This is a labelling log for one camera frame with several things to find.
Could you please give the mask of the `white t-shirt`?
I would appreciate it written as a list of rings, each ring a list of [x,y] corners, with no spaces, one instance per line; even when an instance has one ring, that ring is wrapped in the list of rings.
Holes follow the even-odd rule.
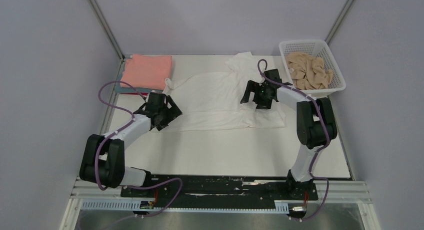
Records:
[[[225,65],[226,72],[165,80],[164,93],[182,111],[165,132],[285,127],[286,115],[281,103],[273,103],[268,110],[257,109],[252,101],[241,103],[247,82],[263,80],[251,52],[238,53]]]

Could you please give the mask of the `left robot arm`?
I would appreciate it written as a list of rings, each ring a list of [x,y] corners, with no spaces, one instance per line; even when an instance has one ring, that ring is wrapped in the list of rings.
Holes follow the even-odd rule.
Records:
[[[153,183],[146,179],[149,172],[126,166],[125,150],[143,134],[154,129],[161,131],[181,115],[171,96],[150,93],[147,101],[130,113],[130,119],[123,126],[87,139],[80,179],[96,183],[101,190],[131,186],[139,196],[149,196],[153,190]]]

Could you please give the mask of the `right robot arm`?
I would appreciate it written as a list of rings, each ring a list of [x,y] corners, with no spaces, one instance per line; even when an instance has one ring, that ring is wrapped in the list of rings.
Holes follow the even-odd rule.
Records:
[[[296,133],[300,148],[293,167],[287,174],[285,191],[299,198],[313,184],[313,170],[321,152],[337,136],[332,104],[328,98],[314,98],[290,83],[282,82],[276,69],[262,73],[262,83],[249,80],[241,103],[253,100],[257,109],[270,109],[282,102],[296,111]]]

